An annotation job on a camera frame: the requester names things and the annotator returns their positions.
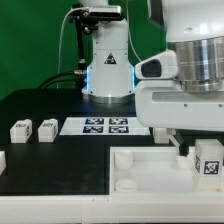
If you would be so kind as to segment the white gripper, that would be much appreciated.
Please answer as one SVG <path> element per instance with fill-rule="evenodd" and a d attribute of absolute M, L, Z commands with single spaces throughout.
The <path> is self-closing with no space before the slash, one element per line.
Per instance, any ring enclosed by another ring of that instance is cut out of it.
<path fill-rule="evenodd" d="M 143 126 L 171 128 L 168 137 L 179 156 L 188 156 L 189 145 L 175 129 L 224 131 L 224 91 L 190 93 L 172 80 L 143 80 L 135 105 Z"/>

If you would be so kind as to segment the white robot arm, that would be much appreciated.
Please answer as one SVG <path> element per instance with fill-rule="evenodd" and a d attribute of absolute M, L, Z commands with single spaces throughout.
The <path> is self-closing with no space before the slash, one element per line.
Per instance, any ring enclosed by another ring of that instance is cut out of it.
<path fill-rule="evenodd" d="M 223 0 L 147 0 L 149 18 L 167 31 L 167 49 L 135 66 L 140 83 L 132 92 L 121 8 L 80 2 L 94 33 L 88 95 L 117 102 L 132 93 L 145 127 L 224 131 Z"/>

